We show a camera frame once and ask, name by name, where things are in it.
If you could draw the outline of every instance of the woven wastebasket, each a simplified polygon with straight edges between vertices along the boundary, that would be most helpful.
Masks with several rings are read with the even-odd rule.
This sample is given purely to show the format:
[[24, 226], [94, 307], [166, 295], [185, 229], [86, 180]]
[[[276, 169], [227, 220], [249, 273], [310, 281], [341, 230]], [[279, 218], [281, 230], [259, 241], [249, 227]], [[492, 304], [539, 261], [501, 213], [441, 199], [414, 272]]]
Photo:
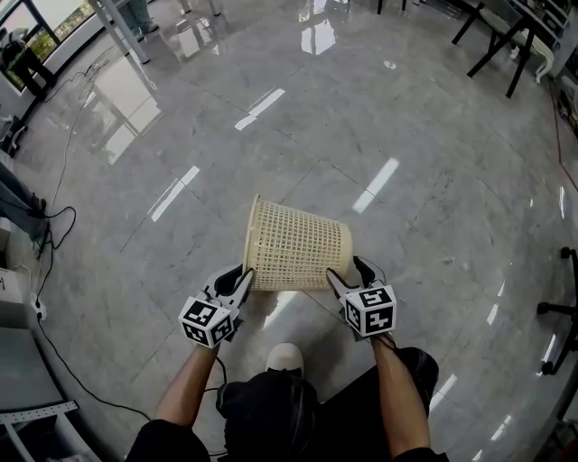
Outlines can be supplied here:
[[351, 254], [346, 225], [255, 197], [243, 261], [255, 270], [253, 290], [329, 289], [327, 268], [344, 276]]

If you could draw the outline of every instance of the gray tile floor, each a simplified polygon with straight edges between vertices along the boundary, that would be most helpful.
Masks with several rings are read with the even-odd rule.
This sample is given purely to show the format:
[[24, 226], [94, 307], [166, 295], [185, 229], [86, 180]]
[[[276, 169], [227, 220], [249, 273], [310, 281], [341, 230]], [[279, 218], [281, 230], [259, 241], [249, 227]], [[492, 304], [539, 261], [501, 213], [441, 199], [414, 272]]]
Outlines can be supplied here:
[[[53, 210], [72, 205], [79, 217], [42, 294], [62, 355], [100, 396], [153, 412], [191, 352], [178, 312], [210, 273], [240, 261], [260, 193], [347, 223], [355, 252], [384, 269], [398, 342], [441, 367], [434, 448], [453, 461], [527, 460], [569, 371], [537, 374], [564, 330], [535, 306], [573, 297], [557, 251], [572, 245], [578, 219], [547, 81], [527, 71], [506, 99], [516, 66], [506, 53], [467, 78], [486, 33], [474, 27], [452, 46], [463, 18], [426, 5], [401, 14], [390, 3], [381, 16], [347, 0], [224, 8], [213, 18], [199, 0], [182, 15], [178, 2], [157, 0], [149, 64], [107, 51], [94, 87], [76, 78], [30, 122], [15, 170], [51, 199], [78, 117]], [[60, 80], [111, 44], [99, 38]], [[259, 112], [267, 96], [276, 100]], [[577, 143], [561, 130], [571, 170]], [[393, 173], [368, 193], [384, 167]], [[55, 234], [66, 225], [54, 220]], [[34, 265], [21, 236], [10, 260]], [[274, 344], [292, 341], [331, 397], [373, 365], [338, 309], [328, 292], [253, 294], [221, 350], [229, 377], [260, 372]], [[142, 420], [92, 401], [48, 356], [122, 457]], [[211, 383], [221, 380], [214, 371]], [[222, 448], [222, 429], [207, 399], [195, 431], [210, 451]]]

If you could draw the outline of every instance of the person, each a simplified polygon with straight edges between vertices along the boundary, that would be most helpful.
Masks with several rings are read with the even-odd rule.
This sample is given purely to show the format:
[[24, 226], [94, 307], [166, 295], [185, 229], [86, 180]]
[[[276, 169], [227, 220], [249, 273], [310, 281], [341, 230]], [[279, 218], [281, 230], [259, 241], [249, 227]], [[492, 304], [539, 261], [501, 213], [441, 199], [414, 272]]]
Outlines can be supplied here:
[[[0, 65], [4, 71], [13, 72], [33, 95], [42, 97], [47, 89], [56, 85], [56, 78], [28, 48], [23, 37], [28, 29], [20, 28], [10, 33], [3, 27], [0, 29]], [[30, 69], [38, 72], [46, 82], [41, 88], [30, 73]]]
[[128, 0], [118, 8], [118, 12], [139, 42], [145, 38], [145, 34], [159, 29], [159, 25], [153, 23], [148, 13], [146, 0]]
[[46, 201], [31, 194], [0, 162], [0, 217], [8, 218], [30, 237], [35, 258], [40, 258], [50, 231], [45, 209]]
[[[432, 451], [427, 423], [435, 360], [417, 348], [397, 348], [385, 335], [372, 337], [371, 345], [376, 365], [324, 404], [292, 344], [274, 347], [265, 371], [248, 382], [222, 385], [216, 406], [226, 419], [228, 454], [220, 460], [448, 460]], [[191, 428], [217, 353], [195, 347], [126, 462], [210, 460]]]

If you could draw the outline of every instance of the basket rim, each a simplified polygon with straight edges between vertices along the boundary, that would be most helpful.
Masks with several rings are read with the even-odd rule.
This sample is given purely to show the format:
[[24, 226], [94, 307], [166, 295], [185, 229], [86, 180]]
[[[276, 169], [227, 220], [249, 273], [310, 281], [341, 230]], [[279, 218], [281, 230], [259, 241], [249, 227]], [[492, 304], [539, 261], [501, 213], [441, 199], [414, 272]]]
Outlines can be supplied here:
[[247, 233], [245, 234], [245, 251], [243, 253], [243, 272], [247, 271], [248, 268], [248, 258], [249, 258], [249, 243], [251, 242], [251, 236], [253, 234], [253, 221], [255, 219], [255, 210], [257, 205], [262, 201], [261, 195], [256, 194], [253, 199], [253, 205], [251, 206], [251, 213], [249, 214], [249, 220], [247, 223]]

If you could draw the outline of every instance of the white cube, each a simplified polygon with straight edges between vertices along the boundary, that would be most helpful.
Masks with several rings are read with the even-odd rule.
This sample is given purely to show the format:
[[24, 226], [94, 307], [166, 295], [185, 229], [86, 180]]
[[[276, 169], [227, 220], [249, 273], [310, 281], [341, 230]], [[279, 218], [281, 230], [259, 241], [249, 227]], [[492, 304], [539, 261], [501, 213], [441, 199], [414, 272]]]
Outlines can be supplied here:
[[233, 331], [231, 311], [204, 300], [189, 297], [179, 315], [182, 333], [209, 348], [218, 345]]
[[390, 285], [346, 293], [341, 304], [345, 319], [362, 337], [396, 328], [397, 302]]

